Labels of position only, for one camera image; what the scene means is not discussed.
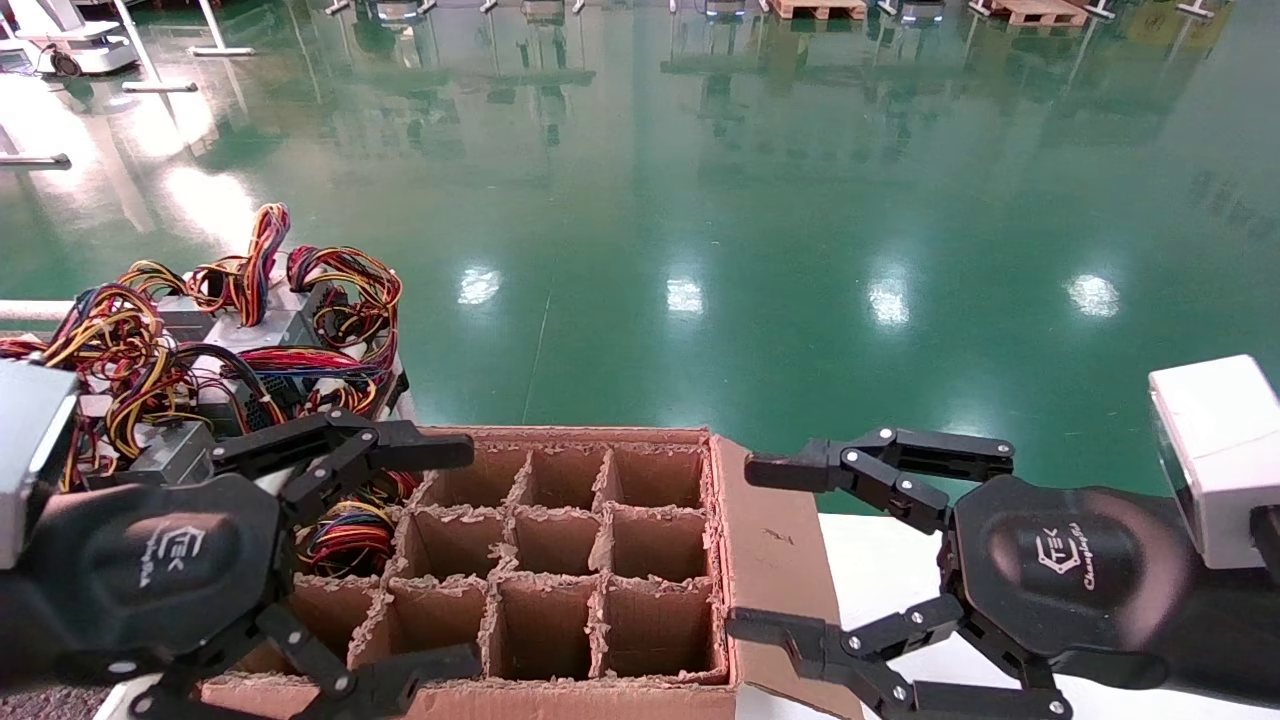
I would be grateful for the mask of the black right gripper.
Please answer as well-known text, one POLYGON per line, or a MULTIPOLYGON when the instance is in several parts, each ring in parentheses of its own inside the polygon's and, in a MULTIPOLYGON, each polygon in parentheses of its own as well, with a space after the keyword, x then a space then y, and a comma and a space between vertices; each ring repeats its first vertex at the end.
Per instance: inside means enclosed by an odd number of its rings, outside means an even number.
POLYGON ((1170 498, 997 477, 955 503, 940 559, 963 635, 1007 674, 1170 683, 1165 641, 1198 568, 1170 498))

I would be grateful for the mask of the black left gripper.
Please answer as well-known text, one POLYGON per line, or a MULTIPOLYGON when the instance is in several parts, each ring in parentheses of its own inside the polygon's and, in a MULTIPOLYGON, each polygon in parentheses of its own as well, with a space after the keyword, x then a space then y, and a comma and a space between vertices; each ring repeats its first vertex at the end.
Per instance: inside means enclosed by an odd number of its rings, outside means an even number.
POLYGON ((475 678, 474 643, 351 670, 276 592, 285 516, 253 482, 119 486, 52 497, 3 571, 3 689, 113 685, 161 673, 129 719, 251 719, 196 685, 274 644, 317 687, 297 719, 399 719, 421 685, 475 678))

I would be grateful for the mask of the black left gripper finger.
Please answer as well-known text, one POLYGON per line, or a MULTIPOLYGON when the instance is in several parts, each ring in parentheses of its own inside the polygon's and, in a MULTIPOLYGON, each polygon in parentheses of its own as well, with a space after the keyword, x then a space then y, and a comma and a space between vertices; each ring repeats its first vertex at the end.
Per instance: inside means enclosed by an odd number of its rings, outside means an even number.
POLYGON ((380 471, 468 466, 466 434, 424 434, 412 421, 346 410, 302 416, 215 448, 210 509, 256 527, 307 527, 380 471))

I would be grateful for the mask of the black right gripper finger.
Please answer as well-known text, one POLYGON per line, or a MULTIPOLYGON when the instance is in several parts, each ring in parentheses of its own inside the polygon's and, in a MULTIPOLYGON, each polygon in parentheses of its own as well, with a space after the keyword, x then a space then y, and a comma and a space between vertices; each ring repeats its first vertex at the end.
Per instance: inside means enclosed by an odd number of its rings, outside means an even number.
POLYGON ((922 533, 943 530, 948 496, 922 477, 986 483, 1014 469, 1004 439, 879 428, 856 439, 813 438, 795 455, 750 454, 750 486, 823 495, 842 491, 922 533))
POLYGON ((881 719, 1073 717, 1046 666, 1018 660, 1018 689, 910 682, 891 667, 891 661, 946 641, 969 621, 963 603, 942 594, 851 630, 819 618, 733 607, 727 630, 740 641, 778 646, 800 678, 851 691, 881 719))

